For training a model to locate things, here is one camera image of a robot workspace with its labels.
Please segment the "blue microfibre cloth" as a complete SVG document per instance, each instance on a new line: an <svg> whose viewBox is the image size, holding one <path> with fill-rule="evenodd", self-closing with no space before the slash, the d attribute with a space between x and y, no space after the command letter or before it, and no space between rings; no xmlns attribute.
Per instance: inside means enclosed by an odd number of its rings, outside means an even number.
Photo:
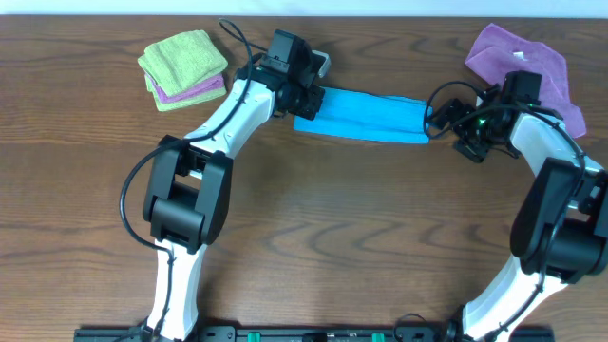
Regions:
<svg viewBox="0 0 608 342"><path fill-rule="evenodd" d="M422 100L327 87L315 118L297 117L294 129L379 143L427 144L425 108Z"/></svg>

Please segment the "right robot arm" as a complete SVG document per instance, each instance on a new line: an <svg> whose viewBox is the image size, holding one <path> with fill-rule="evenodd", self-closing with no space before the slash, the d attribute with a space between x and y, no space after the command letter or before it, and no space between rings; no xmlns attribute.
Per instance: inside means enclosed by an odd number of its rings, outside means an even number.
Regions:
<svg viewBox="0 0 608 342"><path fill-rule="evenodd" d="M456 150L483 162L491 150L522 157L534 174L510 230L510 255L492 282L448 320L441 341L552 341L522 322L545 299L607 266L607 172L577 145L555 109L542 106L536 75L511 72L502 85L426 107L432 140L451 132Z"/></svg>

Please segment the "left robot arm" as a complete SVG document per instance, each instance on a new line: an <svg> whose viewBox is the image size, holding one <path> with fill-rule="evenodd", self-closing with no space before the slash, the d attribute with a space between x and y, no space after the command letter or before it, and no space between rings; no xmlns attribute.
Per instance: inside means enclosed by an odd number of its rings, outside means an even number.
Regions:
<svg viewBox="0 0 608 342"><path fill-rule="evenodd" d="M234 159L252 134L275 113L311 120L323 89L315 80L329 71L328 55L310 62L265 57L239 70L228 97L199 128L159 144L142 215L151 226L158 271L144 341L185 341L195 329L201 263L229 210Z"/></svg>

